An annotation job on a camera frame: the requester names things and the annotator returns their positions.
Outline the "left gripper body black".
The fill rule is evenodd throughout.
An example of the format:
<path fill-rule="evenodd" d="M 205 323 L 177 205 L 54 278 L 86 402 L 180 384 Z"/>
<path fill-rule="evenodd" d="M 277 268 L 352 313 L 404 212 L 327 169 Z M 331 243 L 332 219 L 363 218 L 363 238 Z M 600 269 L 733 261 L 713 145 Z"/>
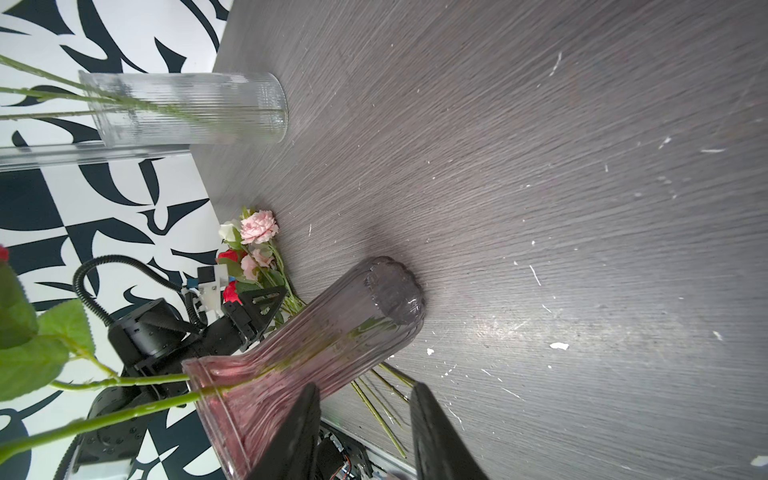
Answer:
<path fill-rule="evenodd" d="M 109 326 L 108 339 L 127 372 L 180 372 L 188 359 L 229 356 L 263 340 L 286 294 L 283 286 L 245 291 L 205 326 L 183 320 L 157 299 Z"/>

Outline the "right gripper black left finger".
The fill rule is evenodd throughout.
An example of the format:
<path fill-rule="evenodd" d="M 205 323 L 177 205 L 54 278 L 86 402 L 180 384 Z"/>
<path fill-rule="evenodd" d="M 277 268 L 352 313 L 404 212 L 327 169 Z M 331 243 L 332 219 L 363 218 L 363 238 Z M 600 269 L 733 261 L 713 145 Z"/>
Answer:
<path fill-rule="evenodd" d="M 321 420 L 320 391 L 307 384 L 248 480 L 314 479 Z"/>

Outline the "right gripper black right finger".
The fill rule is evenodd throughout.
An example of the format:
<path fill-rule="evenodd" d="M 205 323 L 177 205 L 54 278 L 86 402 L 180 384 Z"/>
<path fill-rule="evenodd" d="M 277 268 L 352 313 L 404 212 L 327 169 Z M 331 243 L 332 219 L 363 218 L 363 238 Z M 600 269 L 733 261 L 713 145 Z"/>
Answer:
<path fill-rule="evenodd" d="M 426 384 L 414 384 L 409 405 L 418 479 L 489 479 Z"/>

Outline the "dark red glass vase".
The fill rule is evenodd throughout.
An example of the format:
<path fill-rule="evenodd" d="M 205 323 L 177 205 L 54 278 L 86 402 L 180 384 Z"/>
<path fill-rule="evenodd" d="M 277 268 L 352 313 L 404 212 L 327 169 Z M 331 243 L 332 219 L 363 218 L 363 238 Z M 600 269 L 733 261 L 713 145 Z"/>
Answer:
<path fill-rule="evenodd" d="M 415 275 L 364 259 L 252 350 L 183 361 L 198 416 L 228 479 L 243 479 L 308 384 L 322 398 L 407 346 L 425 317 Z"/>

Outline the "clear glass vase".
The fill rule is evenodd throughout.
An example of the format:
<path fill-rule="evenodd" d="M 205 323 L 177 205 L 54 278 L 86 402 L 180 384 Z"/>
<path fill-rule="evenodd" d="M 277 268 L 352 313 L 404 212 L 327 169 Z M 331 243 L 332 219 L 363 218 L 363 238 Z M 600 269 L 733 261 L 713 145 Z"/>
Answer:
<path fill-rule="evenodd" d="M 194 145 L 279 143 L 289 108 L 272 74 L 88 73 L 69 82 L 71 93 L 21 90 L 44 102 L 83 104 L 95 140 L 67 145 L 4 147 L 2 172 L 60 165 L 158 158 Z"/>

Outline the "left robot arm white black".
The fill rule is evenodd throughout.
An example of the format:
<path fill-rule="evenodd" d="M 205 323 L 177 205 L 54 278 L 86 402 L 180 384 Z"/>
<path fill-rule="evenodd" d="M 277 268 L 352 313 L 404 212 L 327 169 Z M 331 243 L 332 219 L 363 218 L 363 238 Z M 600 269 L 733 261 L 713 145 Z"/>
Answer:
<path fill-rule="evenodd" d="M 123 315 L 108 313 L 85 288 L 87 276 L 105 264 L 136 268 L 177 293 L 186 312 L 180 314 L 159 298 Z M 222 265 L 201 267 L 197 278 L 181 285 L 125 255 L 85 262 L 73 276 L 73 287 L 84 306 L 105 324 L 108 340 L 123 364 L 123 383 L 98 394 L 88 413 L 91 419 L 186 394 L 187 384 L 178 378 L 185 360 L 246 351 L 263 339 L 287 298 L 283 285 L 238 292 Z M 149 416 L 132 418 L 76 435 L 55 478 L 129 478 L 150 420 Z"/>

